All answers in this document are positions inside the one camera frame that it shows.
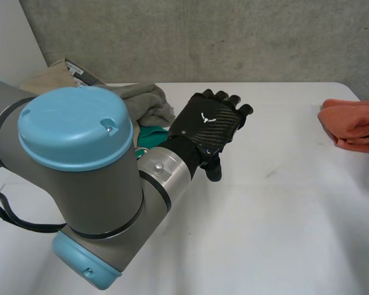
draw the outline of black fabric glove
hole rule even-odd
[[[232,141],[235,132],[244,126],[246,117],[253,112],[248,104],[236,109],[238,103],[239,96],[228,96],[223,91],[213,94],[208,89],[204,93],[195,93],[171,125],[169,140],[161,146],[172,151],[173,146],[177,146],[174,152],[179,153],[178,156],[194,155],[189,149],[195,147],[197,157],[183,159],[186,164],[191,162],[189,169],[192,176],[197,165],[205,170],[209,180],[219,181],[221,165],[218,154]]]

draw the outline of white table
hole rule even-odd
[[[334,147],[317,119],[327,98],[357,100],[346,86],[159,85],[177,113],[206,88],[254,107],[221,156],[222,181],[198,171],[104,292],[54,256],[54,235],[0,220],[0,295],[369,294],[369,155]],[[0,170],[4,184],[21,218],[63,221],[44,191]]]

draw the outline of glove finger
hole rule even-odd
[[[213,98],[215,95],[213,94],[213,91],[211,91],[210,89],[205,90],[202,95],[205,98]]]
[[[219,155],[214,155],[210,161],[201,167],[205,170],[205,173],[207,175],[207,178],[210,181],[217,182],[220,181],[222,177],[221,173],[221,164],[220,164],[220,158]]]
[[[246,123],[246,117],[253,114],[254,110],[249,104],[241,106],[237,112],[242,116],[242,122],[239,124],[238,130],[241,129]]]
[[[244,104],[237,110],[243,117],[253,114],[254,110],[249,104]]]
[[[231,95],[229,98],[225,99],[225,101],[236,108],[236,106],[240,103],[240,97],[237,95]]]
[[[218,100],[218,101],[223,101],[226,98],[228,98],[228,94],[225,93],[224,91],[219,91],[215,95],[215,99]]]

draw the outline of light blue end cap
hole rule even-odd
[[[122,275],[120,271],[83,248],[63,232],[58,232],[54,238],[52,249],[65,264],[97,289],[108,289]]]
[[[56,89],[30,101],[18,120],[24,150],[61,171],[89,171],[119,159],[131,146],[133,125],[124,102],[98,87]]]

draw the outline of orange towel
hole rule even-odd
[[[369,101],[326,100],[319,120],[336,146],[369,152]]]

